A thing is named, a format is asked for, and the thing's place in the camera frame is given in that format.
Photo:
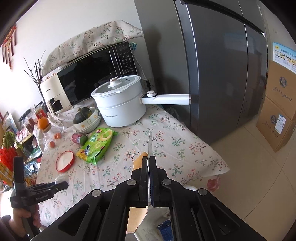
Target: hand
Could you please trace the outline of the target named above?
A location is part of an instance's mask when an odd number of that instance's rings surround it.
[[[34,220],[33,224],[37,228],[40,228],[41,223],[40,223],[40,214],[38,211],[39,210],[38,204],[35,205],[35,210],[36,211],[32,215],[33,220]],[[12,218],[8,222],[10,228],[19,237],[24,237],[27,234],[27,232],[22,224],[22,217],[29,218],[29,217],[31,217],[31,213],[25,209],[22,209],[22,208],[14,208]]]

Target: black sleeve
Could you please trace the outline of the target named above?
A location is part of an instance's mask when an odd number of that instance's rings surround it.
[[[1,218],[3,224],[6,226],[6,230],[1,230],[1,233],[6,233],[7,241],[30,241],[28,236],[24,236],[23,238],[17,236],[9,226],[8,221],[10,220],[10,215],[3,216]]]

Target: beige floor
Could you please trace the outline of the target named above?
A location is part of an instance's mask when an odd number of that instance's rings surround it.
[[[211,145],[230,167],[214,195],[267,241],[281,241],[296,219],[296,132],[274,153],[257,119]]]

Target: red lid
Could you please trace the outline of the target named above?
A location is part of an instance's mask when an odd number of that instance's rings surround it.
[[[66,172],[73,165],[75,155],[72,151],[65,151],[59,155],[56,162],[56,170],[58,172]]]

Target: blue and white poster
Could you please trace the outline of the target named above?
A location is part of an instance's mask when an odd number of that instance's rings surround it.
[[[279,63],[296,74],[296,52],[275,42],[273,42],[273,45],[273,61]]]

